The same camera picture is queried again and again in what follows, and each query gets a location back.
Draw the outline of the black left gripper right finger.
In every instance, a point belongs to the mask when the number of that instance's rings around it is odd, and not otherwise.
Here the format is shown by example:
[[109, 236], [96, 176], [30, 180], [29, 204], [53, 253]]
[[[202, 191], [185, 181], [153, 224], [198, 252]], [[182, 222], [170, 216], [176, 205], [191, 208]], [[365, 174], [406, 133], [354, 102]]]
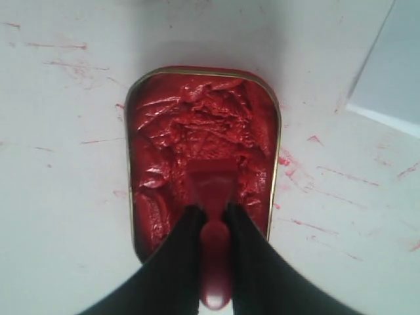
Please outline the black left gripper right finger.
[[224, 220], [232, 237], [234, 314], [348, 313], [276, 252], [241, 205], [228, 205]]

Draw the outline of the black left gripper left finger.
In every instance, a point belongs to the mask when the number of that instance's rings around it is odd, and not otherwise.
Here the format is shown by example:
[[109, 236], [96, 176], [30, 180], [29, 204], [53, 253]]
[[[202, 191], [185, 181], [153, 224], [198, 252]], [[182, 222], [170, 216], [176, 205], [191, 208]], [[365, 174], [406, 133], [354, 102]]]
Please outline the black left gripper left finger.
[[83, 314], [197, 314], [199, 234], [205, 213], [196, 206], [183, 216], [154, 254], [123, 285]]

